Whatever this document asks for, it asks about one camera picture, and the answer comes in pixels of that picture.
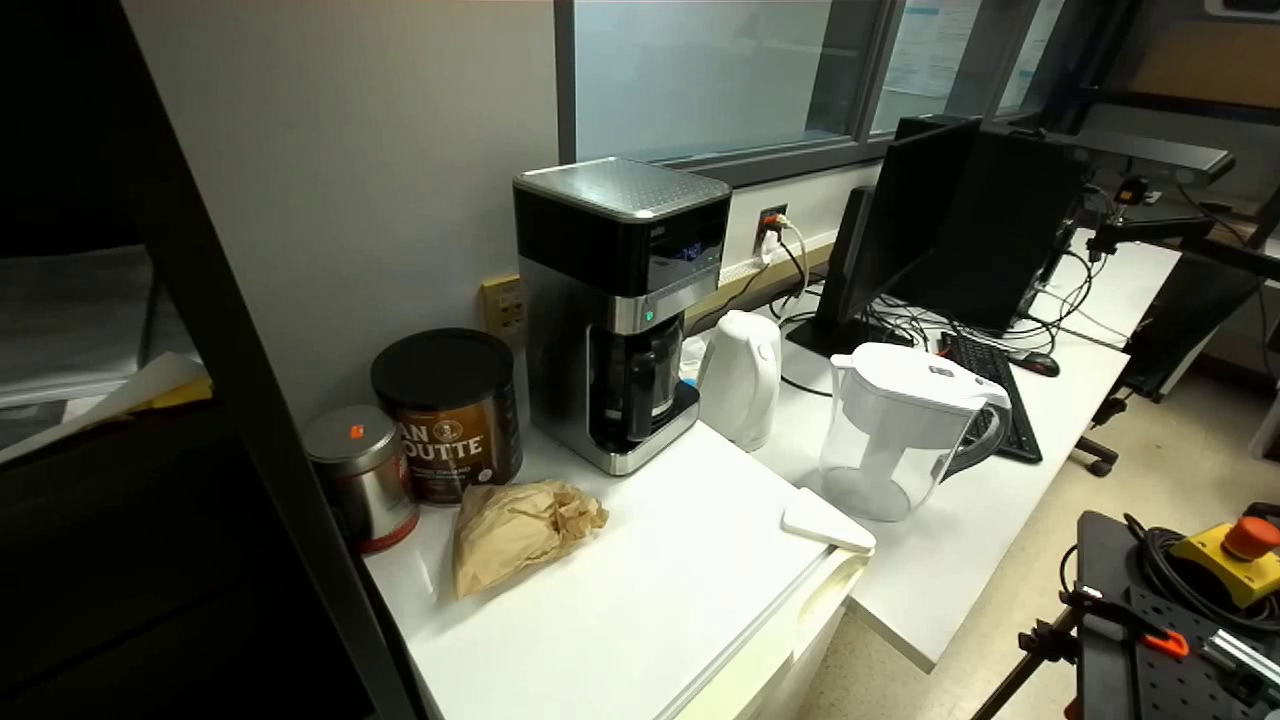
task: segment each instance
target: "coffee can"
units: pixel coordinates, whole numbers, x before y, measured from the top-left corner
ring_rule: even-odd
[[[432,330],[373,362],[373,393],[396,420],[410,496],[455,506],[466,484],[519,473],[515,355],[476,330]]]
[[[302,427],[307,460],[346,546],[382,551],[415,529],[396,423],[373,406],[345,406]]]

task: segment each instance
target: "window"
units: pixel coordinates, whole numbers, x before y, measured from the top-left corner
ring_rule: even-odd
[[[750,186],[873,157],[901,118],[1036,114],[1066,5],[560,0],[560,157]]]

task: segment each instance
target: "coffee maker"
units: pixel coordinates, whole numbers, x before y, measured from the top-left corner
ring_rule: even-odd
[[[719,284],[727,186],[607,157],[512,194],[531,423],[632,475],[697,420],[684,307]]]

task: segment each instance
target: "electrical outlet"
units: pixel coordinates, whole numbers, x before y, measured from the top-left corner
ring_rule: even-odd
[[[758,210],[758,219],[754,219],[754,246],[750,246],[750,258],[769,266],[769,251],[764,239],[769,232],[778,232],[770,219],[776,218],[788,218],[788,204],[770,204],[770,210]]]
[[[507,341],[519,345],[524,333],[524,292],[519,276],[487,276],[478,281],[478,323]]]

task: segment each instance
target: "can lid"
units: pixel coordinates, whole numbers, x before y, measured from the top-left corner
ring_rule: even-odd
[[[455,407],[512,385],[512,348],[476,330],[436,330],[373,362],[373,393],[404,407]]]
[[[319,470],[368,473],[382,466],[401,439],[380,407],[345,406],[302,427],[302,447]]]

